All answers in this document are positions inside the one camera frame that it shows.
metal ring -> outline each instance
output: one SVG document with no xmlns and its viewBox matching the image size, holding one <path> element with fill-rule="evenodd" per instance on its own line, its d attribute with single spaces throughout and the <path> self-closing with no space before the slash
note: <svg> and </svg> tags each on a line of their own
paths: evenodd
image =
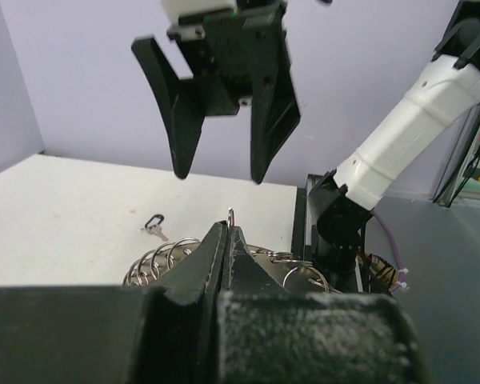
<svg viewBox="0 0 480 384">
<path fill-rule="evenodd" d="M 311 262 L 304 262 L 303 260 L 295 260 L 294 258 L 275 258 L 273 260 L 270 260 L 272 264 L 302 264 L 302 265 L 313 265 Z"/>
<path fill-rule="evenodd" d="M 128 272 L 126 272 L 124 279 L 122 280 L 122 284 L 124 286 L 131 286 L 131 279 L 132 279 L 132 273 L 137 265 L 137 262 L 133 263 L 130 268 L 128 269 Z"/>
<path fill-rule="evenodd" d="M 234 227 L 234 211 L 233 208 L 229 208 L 227 213 L 227 228 L 230 230 Z"/>
<path fill-rule="evenodd" d="M 290 272 L 288 272 L 285 276 L 285 278 L 282 280 L 282 287 L 283 288 L 286 288 L 285 285 L 286 285 L 286 280 L 288 279 L 288 277 L 293 273 L 295 272 L 296 270 L 298 270 L 298 266 L 296 266 L 295 268 L 293 268 L 292 270 L 290 270 Z"/>
<path fill-rule="evenodd" d="M 322 288 L 324 289 L 324 293 L 328 294 L 329 290 L 330 290 L 329 282 L 327 281 L 326 277 L 322 274 L 322 272 L 320 272 L 319 270 L 317 270 L 313 266 L 305 266 L 305 265 L 303 265 L 303 266 L 304 266 L 304 268 L 307 268 L 308 270 L 310 270 L 311 272 L 314 272 L 316 275 L 318 275 L 320 277 L 320 279 L 323 281 L 323 287 Z M 312 282 L 316 282 L 316 281 L 313 280 L 312 278 L 309 278 L 308 282 L 312 283 Z"/>
<path fill-rule="evenodd" d="M 260 248 L 255 251 L 253 256 L 261 254 L 268 256 L 271 262 L 277 262 L 277 260 L 295 260 L 291 252 L 273 252 L 272 250 L 262 250 Z"/>
<path fill-rule="evenodd" d="M 151 256 L 151 259 L 150 259 L 150 269 L 151 269 L 151 276 L 153 276 L 153 278 L 155 280 L 158 280 L 158 278 L 160 277 L 159 276 L 159 270 L 158 270 L 158 266 L 156 266 L 156 273 L 155 273 L 155 268 L 153 268 L 153 261 L 154 261 L 154 255 L 157 253 L 158 249 L 156 250 L 150 250 L 149 252 L 146 252 L 137 262 L 137 267 L 135 268 L 135 275 L 137 276 L 137 280 L 139 282 L 139 284 L 142 284 L 142 278 L 140 276 L 140 273 L 141 273 L 141 268 L 142 266 L 144 265 L 144 262 L 148 260 L 148 258 Z"/>
<path fill-rule="evenodd" d="M 180 240 L 179 242 L 175 242 L 173 244 L 173 246 L 170 248 L 169 252 L 167 252 L 167 255 L 166 255 L 166 260 L 167 260 L 167 268 L 169 270 L 172 270 L 174 268 L 174 257 L 172 255 L 174 249 L 177 247 L 177 246 L 181 246 L 183 245 L 184 243 L 189 243 L 189 244 L 195 244 L 196 242 L 199 242 L 198 239 L 196 238 L 184 238 L 182 240 Z"/>
<path fill-rule="evenodd" d="M 144 278 L 144 279 L 145 279 L 146 285 L 148 286 L 148 285 L 150 284 L 150 281 L 149 281 L 149 279 L 147 278 L 147 273 L 144 272 L 144 271 L 141 271 L 140 275 L 141 275 L 141 278 Z"/>
<path fill-rule="evenodd" d="M 158 263 L 156 263 L 155 261 L 155 258 L 157 257 L 158 254 L 160 254 L 161 252 L 164 252 L 166 251 L 166 248 L 170 248 L 172 247 L 174 243 L 173 242 L 166 242 L 165 244 L 162 244 L 160 245 L 159 248 L 157 248 L 156 250 L 154 250 L 153 252 L 153 257 L 151 258 L 151 263 L 150 263 L 150 269 L 151 269 L 151 274 L 152 276 L 154 277 L 155 280 L 159 280 L 160 279 L 160 269 L 158 268 L 160 265 Z M 157 277 L 154 276 L 154 270 L 156 269 L 157 271 Z"/>
</svg>

purple cable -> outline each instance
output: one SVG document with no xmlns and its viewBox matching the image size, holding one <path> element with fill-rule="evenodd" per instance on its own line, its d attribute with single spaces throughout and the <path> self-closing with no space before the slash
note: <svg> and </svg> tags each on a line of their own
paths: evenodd
<svg viewBox="0 0 480 384">
<path fill-rule="evenodd" d="M 386 236 L 388 240 L 390 241 L 391 245 L 391 252 L 393 252 L 393 257 L 394 260 L 397 263 L 397 268 L 398 268 L 398 281 L 399 282 L 406 282 L 406 274 L 403 272 L 400 272 L 401 270 L 404 269 L 402 258 L 400 257 L 400 251 L 398 250 L 397 242 L 394 240 L 394 236 L 391 233 L 390 228 L 387 226 L 387 224 L 382 220 L 381 216 L 377 212 L 373 212 L 373 216 L 377 220 L 378 224 L 381 226 L 381 228 L 386 232 Z M 401 286 L 400 285 L 393 285 L 390 289 L 391 292 L 397 291 Z"/>
</svg>

